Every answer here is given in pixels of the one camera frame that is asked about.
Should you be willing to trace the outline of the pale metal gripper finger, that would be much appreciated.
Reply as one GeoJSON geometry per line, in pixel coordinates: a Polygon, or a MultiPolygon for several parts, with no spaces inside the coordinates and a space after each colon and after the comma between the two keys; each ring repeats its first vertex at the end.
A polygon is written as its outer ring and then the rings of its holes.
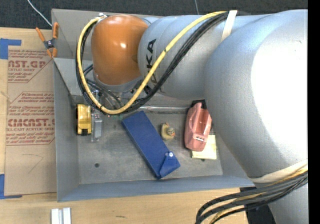
{"type": "Polygon", "coordinates": [[[92,113],[91,114],[91,124],[92,124],[92,126],[91,126],[91,142],[95,142],[95,114],[94,113],[92,113]]]}
{"type": "Polygon", "coordinates": [[[103,120],[100,114],[95,115],[95,139],[98,141],[102,136],[103,131],[103,120]]]}

